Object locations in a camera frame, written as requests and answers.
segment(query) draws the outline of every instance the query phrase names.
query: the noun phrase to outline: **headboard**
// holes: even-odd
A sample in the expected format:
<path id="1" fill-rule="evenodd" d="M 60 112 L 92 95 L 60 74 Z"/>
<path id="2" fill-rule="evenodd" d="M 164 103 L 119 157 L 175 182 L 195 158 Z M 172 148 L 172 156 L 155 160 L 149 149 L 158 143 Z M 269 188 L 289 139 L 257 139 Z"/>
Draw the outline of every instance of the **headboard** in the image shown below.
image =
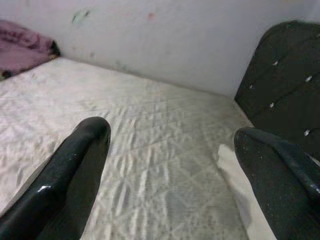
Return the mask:
<path id="1" fill-rule="evenodd" d="M 235 100 L 255 127 L 320 159 L 320 25 L 290 21 L 269 29 Z"/>

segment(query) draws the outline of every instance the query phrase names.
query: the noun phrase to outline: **mattress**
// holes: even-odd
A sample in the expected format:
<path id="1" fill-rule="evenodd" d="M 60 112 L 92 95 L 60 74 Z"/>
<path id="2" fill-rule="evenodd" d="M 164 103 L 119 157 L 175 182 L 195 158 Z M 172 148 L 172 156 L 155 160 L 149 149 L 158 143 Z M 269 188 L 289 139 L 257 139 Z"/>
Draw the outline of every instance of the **mattress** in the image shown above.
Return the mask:
<path id="1" fill-rule="evenodd" d="M 82 240 L 245 240 L 217 167 L 250 123 L 224 96 L 58 58 L 0 82 L 0 210 L 84 118 L 111 125 Z"/>

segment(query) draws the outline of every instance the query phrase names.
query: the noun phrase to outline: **pink blanket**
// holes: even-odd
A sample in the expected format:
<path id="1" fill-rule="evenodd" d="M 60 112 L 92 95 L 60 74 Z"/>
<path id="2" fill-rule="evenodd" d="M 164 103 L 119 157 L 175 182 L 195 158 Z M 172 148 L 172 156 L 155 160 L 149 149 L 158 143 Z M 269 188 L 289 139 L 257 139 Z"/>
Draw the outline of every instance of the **pink blanket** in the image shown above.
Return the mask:
<path id="1" fill-rule="evenodd" d="M 10 77 L 58 55 L 54 41 L 13 22 L 0 20 L 0 75 Z"/>

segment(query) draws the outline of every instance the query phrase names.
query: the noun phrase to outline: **bed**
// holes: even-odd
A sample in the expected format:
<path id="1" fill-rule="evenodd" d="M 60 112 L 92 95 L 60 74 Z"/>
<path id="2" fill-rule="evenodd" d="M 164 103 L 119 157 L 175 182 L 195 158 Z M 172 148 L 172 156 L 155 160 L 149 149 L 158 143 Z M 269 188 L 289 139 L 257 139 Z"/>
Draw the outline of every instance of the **bed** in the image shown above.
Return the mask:
<path id="1" fill-rule="evenodd" d="M 0 209 L 83 119 L 111 144 L 81 239 L 247 239 L 218 170 L 250 126 L 229 98 L 59 57 L 0 82 Z"/>

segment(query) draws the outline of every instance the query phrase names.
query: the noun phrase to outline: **button tufting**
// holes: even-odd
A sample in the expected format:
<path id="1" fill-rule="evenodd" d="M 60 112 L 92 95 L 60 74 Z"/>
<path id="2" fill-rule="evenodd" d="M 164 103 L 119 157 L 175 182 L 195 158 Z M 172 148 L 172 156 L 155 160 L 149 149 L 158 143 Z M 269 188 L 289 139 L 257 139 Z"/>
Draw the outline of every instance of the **button tufting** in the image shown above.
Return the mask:
<path id="1" fill-rule="evenodd" d="M 310 134 L 310 130 L 309 130 L 309 129 L 307 129 L 307 130 L 304 131 L 304 136 L 305 136 L 305 137 L 308 136 L 309 134 Z"/>
<path id="2" fill-rule="evenodd" d="M 308 83 L 308 82 L 310 82 L 310 80 L 312 79 L 312 76 L 308 76 L 307 78 L 306 78 L 306 80 L 304 80 L 306 83 Z"/>

